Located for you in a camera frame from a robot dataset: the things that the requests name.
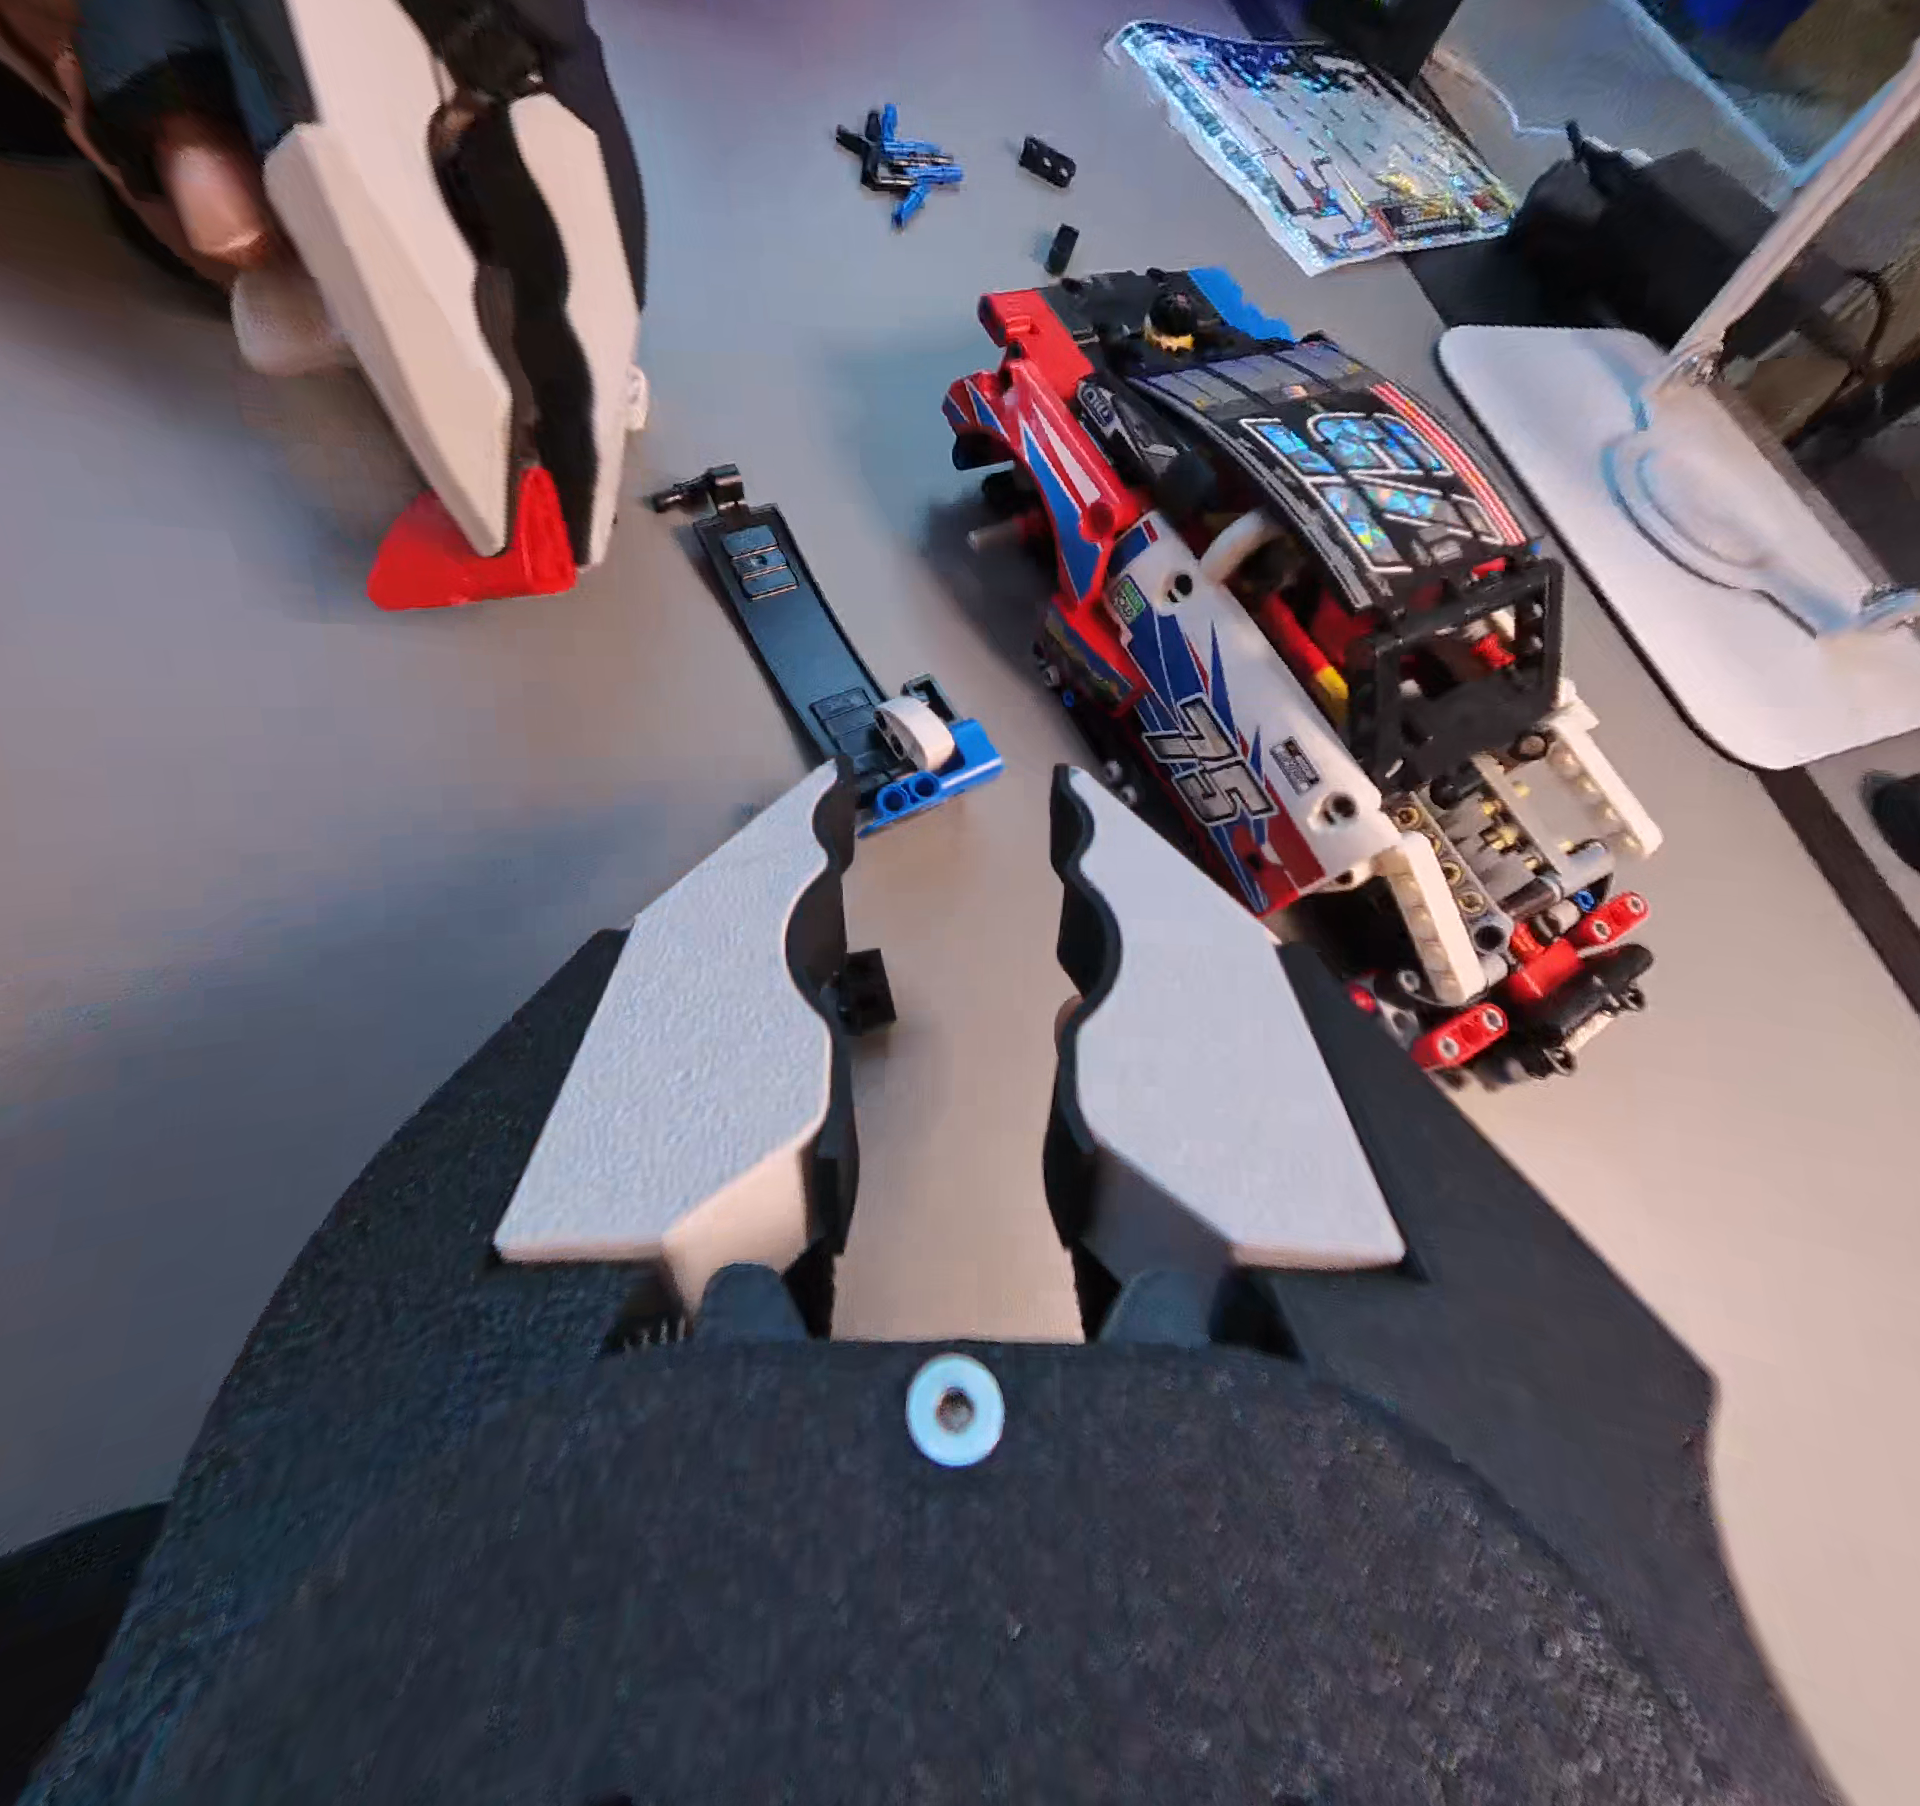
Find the red lego piece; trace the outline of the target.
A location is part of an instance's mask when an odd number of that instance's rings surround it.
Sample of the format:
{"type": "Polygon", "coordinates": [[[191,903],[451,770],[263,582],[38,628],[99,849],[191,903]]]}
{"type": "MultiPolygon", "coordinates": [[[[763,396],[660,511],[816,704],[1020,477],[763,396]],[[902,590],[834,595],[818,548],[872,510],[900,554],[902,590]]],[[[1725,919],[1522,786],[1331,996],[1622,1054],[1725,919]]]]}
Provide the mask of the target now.
{"type": "Polygon", "coordinates": [[[422,490],[379,546],[366,595],[382,611],[415,611],[568,593],[577,581],[556,481],[545,468],[529,466],[518,474],[503,551],[476,551],[444,499],[422,490]]]}

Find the holographic sticker sheet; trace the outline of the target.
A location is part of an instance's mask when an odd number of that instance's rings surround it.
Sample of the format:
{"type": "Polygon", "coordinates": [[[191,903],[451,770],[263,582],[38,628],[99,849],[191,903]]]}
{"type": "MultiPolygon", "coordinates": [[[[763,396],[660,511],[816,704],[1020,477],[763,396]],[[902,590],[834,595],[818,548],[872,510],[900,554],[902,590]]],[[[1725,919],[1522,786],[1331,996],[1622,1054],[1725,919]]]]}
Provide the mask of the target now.
{"type": "Polygon", "coordinates": [[[1133,21],[1106,55],[1308,279],[1495,242],[1518,213],[1471,144],[1349,53],[1133,21]]]}

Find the black power adapter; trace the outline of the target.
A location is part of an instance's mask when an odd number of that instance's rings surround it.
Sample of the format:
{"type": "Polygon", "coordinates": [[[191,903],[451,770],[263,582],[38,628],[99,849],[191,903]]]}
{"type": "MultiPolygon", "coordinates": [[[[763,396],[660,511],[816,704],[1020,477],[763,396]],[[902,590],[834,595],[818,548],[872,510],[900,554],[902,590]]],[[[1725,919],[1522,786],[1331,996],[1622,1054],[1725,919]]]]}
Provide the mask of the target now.
{"type": "MultiPolygon", "coordinates": [[[[1522,325],[1634,331],[1675,349],[1774,225],[1741,182],[1696,149],[1648,157],[1565,125],[1566,159],[1524,193],[1500,250],[1522,325]]],[[[1888,325],[1882,286],[1823,250],[1788,264],[1731,321],[1722,355],[1758,360],[1806,339],[1869,361],[1888,325]]]]}

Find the person's left hand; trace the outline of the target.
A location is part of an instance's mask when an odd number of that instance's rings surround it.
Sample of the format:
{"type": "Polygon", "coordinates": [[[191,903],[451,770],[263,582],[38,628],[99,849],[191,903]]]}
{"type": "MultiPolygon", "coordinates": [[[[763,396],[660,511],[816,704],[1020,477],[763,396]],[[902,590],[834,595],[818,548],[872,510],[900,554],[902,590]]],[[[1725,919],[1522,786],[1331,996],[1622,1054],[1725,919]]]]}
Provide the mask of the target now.
{"type": "Polygon", "coordinates": [[[89,85],[78,15],[78,0],[3,0],[4,153],[76,153],[118,225],[197,279],[227,287],[272,262],[257,165],[215,89],[178,64],[89,85]]]}

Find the white book stand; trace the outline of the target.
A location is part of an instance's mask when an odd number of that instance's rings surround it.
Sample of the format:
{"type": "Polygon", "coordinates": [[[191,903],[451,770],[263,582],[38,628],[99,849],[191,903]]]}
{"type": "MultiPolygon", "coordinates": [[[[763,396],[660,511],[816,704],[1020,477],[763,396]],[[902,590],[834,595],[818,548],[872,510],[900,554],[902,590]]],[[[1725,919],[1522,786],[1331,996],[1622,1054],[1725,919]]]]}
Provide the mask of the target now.
{"type": "Polygon", "coordinates": [[[1685,332],[1453,327],[1435,355],[1687,722],[1753,770],[1918,724],[1915,590],[1869,585],[1834,511],[1716,389],[1731,329],[1915,122],[1918,50],[1685,332]]]}

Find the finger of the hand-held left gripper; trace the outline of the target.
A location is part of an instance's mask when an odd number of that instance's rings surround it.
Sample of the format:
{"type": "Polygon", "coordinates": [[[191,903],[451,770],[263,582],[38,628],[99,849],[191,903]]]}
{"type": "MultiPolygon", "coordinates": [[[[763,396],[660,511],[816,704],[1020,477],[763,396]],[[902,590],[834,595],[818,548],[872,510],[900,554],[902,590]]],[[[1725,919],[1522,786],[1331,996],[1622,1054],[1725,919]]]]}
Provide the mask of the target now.
{"type": "Polygon", "coordinates": [[[418,473],[480,555],[508,551],[540,417],[508,275],[479,258],[447,178],[492,114],[435,114],[364,145],[291,129],[263,165],[282,234],[418,473]]]}
{"type": "Polygon", "coordinates": [[[510,144],[530,185],[533,294],[515,349],[536,399],[539,454],[578,566],[600,566],[627,484],[630,441],[648,423],[639,364],[644,196],[617,107],[583,116],[556,94],[510,107],[510,144]]]}

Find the lego race car model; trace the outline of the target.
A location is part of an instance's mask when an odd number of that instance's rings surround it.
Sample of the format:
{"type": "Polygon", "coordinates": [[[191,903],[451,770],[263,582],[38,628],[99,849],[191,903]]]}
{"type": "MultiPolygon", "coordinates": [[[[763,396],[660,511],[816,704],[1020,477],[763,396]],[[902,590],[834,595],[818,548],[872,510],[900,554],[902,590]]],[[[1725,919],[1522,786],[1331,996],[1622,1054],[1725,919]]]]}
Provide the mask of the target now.
{"type": "Polygon", "coordinates": [[[985,294],[943,412],[1053,578],[1115,789],[1410,1058],[1571,1075],[1646,1008],[1657,824],[1565,669],[1565,570],[1435,409],[1219,269],[985,294]]]}

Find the pile of blue black pins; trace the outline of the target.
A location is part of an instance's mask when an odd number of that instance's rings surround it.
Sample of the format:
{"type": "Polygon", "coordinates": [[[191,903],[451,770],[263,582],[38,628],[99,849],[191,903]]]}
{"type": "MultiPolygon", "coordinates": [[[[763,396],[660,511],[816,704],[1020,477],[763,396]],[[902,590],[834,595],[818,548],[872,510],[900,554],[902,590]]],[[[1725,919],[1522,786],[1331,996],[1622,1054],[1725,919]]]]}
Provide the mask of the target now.
{"type": "Polygon", "coordinates": [[[857,163],[862,189],[891,201],[895,234],[902,234],[934,196],[965,183],[965,166],[943,145],[900,136],[897,105],[872,108],[857,129],[837,125],[831,140],[857,163]]]}

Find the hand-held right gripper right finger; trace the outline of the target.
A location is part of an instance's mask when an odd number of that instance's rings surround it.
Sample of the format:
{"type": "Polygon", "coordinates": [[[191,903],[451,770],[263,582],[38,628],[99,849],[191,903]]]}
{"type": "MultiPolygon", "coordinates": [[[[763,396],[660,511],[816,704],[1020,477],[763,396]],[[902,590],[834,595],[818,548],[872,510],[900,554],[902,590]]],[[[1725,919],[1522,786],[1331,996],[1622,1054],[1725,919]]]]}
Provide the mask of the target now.
{"type": "Polygon", "coordinates": [[[1207,1333],[1255,1275],[1405,1266],[1282,943],[1087,770],[1053,770],[1050,864],[1050,1217],[1084,1333],[1160,1273],[1207,1333]]]}

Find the black and blue lego subassembly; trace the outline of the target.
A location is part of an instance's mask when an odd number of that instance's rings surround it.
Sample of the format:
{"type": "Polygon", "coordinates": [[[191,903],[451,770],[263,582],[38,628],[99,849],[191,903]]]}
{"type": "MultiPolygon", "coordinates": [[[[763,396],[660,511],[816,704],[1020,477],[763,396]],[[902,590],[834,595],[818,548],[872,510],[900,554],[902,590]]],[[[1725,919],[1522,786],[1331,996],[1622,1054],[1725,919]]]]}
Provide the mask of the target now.
{"type": "Polygon", "coordinates": [[[773,504],[747,497],[734,466],[661,486],[657,513],[685,515],[756,661],[814,751],[843,759],[857,791],[857,832],[898,827],[993,785],[1002,756],[944,689],[920,675],[886,691],[819,589],[773,504]]]}

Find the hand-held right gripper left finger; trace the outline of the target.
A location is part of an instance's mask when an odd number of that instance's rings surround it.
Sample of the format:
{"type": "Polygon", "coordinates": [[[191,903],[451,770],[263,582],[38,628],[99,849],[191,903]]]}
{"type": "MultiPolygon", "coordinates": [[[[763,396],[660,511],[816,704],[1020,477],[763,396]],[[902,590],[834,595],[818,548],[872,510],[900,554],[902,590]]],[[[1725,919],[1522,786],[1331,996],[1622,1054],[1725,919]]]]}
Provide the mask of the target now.
{"type": "Polygon", "coordinates": [[[508,1266],[643,1266],[696,1318],[768,1267],[830,1333],[857,1200],[837,983],[846,763],[816,768],[632,919],[496,1227],[508,1266]]]}

